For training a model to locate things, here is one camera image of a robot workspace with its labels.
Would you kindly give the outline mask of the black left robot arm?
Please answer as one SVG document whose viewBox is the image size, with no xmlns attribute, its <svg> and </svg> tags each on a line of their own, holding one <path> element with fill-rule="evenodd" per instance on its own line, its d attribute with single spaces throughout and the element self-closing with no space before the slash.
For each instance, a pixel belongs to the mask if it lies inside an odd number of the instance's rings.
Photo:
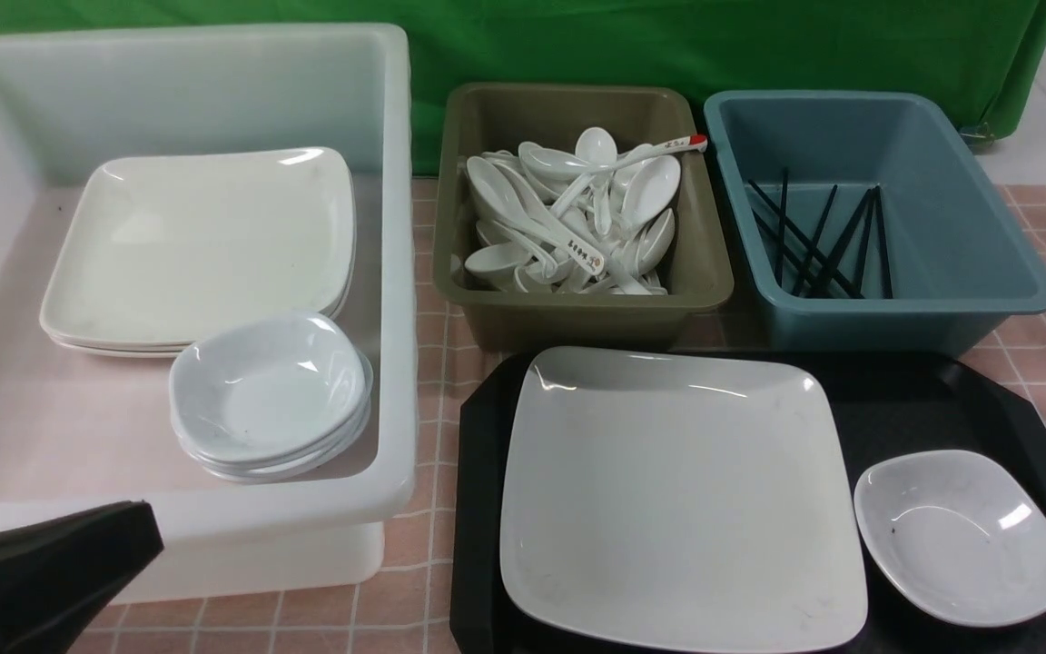
<svg viewBox="0 0 1046 654">
<path fill-rule="evenodd" d="M 162 551 L 142 500 L 0 531 L 0 653 L 66 653 Z"/>
</svg>

